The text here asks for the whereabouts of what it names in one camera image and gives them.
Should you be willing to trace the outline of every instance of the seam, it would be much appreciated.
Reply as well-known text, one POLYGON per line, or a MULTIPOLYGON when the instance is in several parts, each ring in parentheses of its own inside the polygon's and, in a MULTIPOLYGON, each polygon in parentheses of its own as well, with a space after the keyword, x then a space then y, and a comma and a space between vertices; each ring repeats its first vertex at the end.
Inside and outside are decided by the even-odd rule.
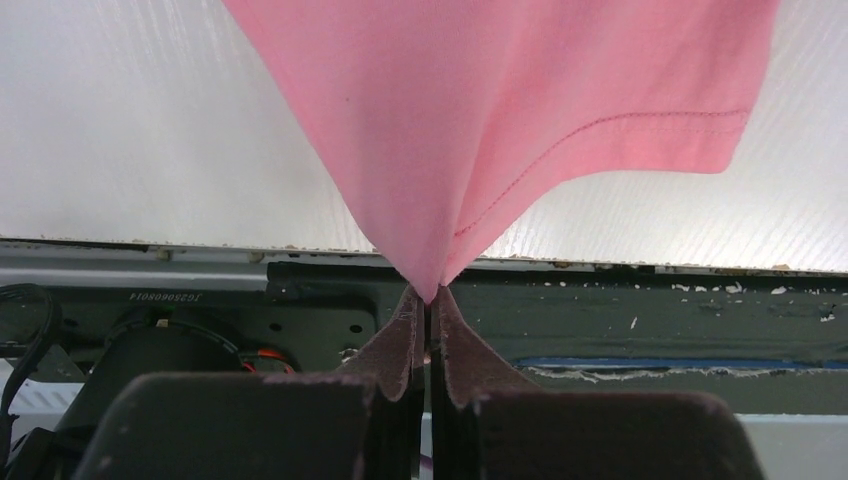
MULTIPOLYGON (((524 177, 526 177, 536 166, 538 166, 541 163, 542 160, 544 160, 546 157, 548 157, 554 150, 556 150, 560 145, 565 143, 567 140, 571 139, 572 137, 574 137, 575 135, 577 135, 579 133, 582 133, 586 130, 591 129, 592 127, 595 127, 597 125, 604 124, 604 123, 609 123, 609 122, 612 122, 612 121, 615 121, 615 120, 624 120, 624 119, 629 119, 629 118, 730 117, 730 116, 734 116, 734 115, 739 115, 739 116, 744 117, 745 115, 747 115, 747 113, 748 112, 746 110, 734 110, 734 111, 730 111, 730 112, 625 113, 625 114, 621 114, 621 115, 615 115, 615 116, 612 116, 612 117, 600 118, 600 119, 595 120, 593 122, 587 123, 587 124, 577 128, 576 130, 571 131, 570 133, 568 133, 564 137, 560 138, 559 140, 554 142, 553 145, 551 145, 544 152, 542 152, 542 154, 539 155, 539 157, 536 158, 536 160, 533 160, 533 162, 530 165, 528 165, 527 168, 524 169, 524 171, 521 172, 521 174, 518 176, 518 178, 516 178, 512 183, 510 183, 509 186, 507 186, 507 188, 503 192, 501 192, 500 195, 498 195, 498 198, 496 198, 488 207, 486 207, 485 210, 483 210, 483 212, 480 214, 480 216, 477 217, 476 220, 474 220, 473 222, 471 222, 467 226, 463 227, 462 229, 454 232, 453 237, 454 238, 461 237, 462 235, 465 235, 470 230, 472 230, 474 227, 476 227, 489 214, 489 212, 491 212, 492 209, 494 209, 495 206, 497 206, 497 204, 500 203, 501 200, 503 200, 504 197, 506 197, 507 194, 509 194, 509 192, 524 179, 524 177)), ((675 129, 675 128, 645 128, 645 129, 630 128, 630 129, 624 129, 622 131, 695 132, 695 133, 707 133, 707 134, 720 135, 720 134, 728 134, 728 133, 736 132, 740 128, 742 128, 743 126, 744 126, 744 124, 741 124, 741 125, 736 126, 736 127, 732 128, 730 130, 699 130, 699 129, 685 129, 685 128, 680 128, 680 129, 675 129)), ((449 255, 448 258, 452 258, 453 256, 455 256, 455 254, 449 255)))

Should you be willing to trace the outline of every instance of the pink t-shirt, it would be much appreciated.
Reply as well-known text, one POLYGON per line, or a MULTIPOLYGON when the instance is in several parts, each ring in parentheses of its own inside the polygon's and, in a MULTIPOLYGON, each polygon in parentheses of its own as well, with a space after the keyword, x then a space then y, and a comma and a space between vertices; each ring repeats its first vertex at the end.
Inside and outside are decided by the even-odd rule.
POLYGON ((429 301, 565 180, 722 171, 778 0, 224 3, 362 231, 429 301))

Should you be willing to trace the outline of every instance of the orange wire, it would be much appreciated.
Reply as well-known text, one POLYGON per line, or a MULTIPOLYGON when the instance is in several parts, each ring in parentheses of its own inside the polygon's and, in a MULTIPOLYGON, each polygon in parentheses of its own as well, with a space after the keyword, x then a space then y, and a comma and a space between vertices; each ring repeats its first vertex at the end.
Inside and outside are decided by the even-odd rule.
POLYGON ((286 373, 294 373, 294 369, 291 367, 291 365, 289 365, 289 359, 276 350, 271 350, 270 348, 260 348, 259 356, 263 358, 273 358, 275 360, 279 360, 285 365, 286 373))

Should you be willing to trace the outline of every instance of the white backdrop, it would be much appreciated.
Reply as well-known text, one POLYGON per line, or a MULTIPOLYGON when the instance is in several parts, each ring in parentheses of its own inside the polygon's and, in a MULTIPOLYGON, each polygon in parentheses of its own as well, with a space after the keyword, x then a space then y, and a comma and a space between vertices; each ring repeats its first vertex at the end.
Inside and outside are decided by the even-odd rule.
MULTIPOLYGON (((561 185, 494 257, 848 272, 848 1, 783 0, 721 175, 561 185)), ((218 1, 0 1, 0 236, 371 251, 218 1)))

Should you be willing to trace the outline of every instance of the printed serial number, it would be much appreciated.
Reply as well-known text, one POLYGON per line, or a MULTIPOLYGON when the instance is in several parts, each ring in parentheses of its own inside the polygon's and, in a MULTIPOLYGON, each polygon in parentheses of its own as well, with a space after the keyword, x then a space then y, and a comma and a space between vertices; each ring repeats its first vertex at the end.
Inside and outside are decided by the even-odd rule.
POLYGON ((202 293, 148 293, 136 292, 130 294, 130 300, 148 300, 154 302, 197 302, 202 293))

